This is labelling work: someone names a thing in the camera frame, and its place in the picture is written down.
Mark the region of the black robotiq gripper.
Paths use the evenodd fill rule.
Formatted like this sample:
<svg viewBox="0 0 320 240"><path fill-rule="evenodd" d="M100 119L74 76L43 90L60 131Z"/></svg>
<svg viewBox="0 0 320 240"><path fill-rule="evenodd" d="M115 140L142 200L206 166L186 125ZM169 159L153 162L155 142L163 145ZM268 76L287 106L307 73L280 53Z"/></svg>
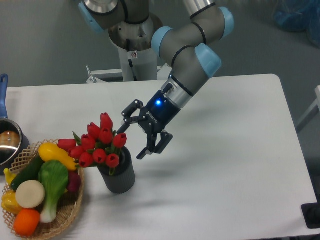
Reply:
<svg viewBox="0 0 320 240"><path fill-rule="evenodd" d="M139 114L132 116L137 110L140 110ZM166 132L165 127L180 110L179 107L175 106L165 97L163 91L159 90L149 100L147 105L135 99L126 107L121 113L123 123L116 133L125 133L132 124L138 124L147 134L147 143L146 147L136 158L142 160L146 155L161 154L173 139L173 135Z"/></svg>

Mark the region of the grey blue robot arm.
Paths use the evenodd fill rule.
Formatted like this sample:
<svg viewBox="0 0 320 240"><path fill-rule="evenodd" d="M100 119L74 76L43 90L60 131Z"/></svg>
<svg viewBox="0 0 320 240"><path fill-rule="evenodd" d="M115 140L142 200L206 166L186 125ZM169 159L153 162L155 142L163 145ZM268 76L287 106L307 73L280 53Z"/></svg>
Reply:
<svg viewBox="0 0 320 240"><path fill-rule="evenodd" d="M125 82L155 80L158 59L171 67L167 81L147 104L135 100L122 112L120 133L138 124L147 135L140 160L162 153L172 140L166 126L222 65L209 44L234 29L232 13L213 0L186 0L184 5L191 22L180 29L163 26L147 0L83 0L78 5L94 31L108 31Z"/></svg>

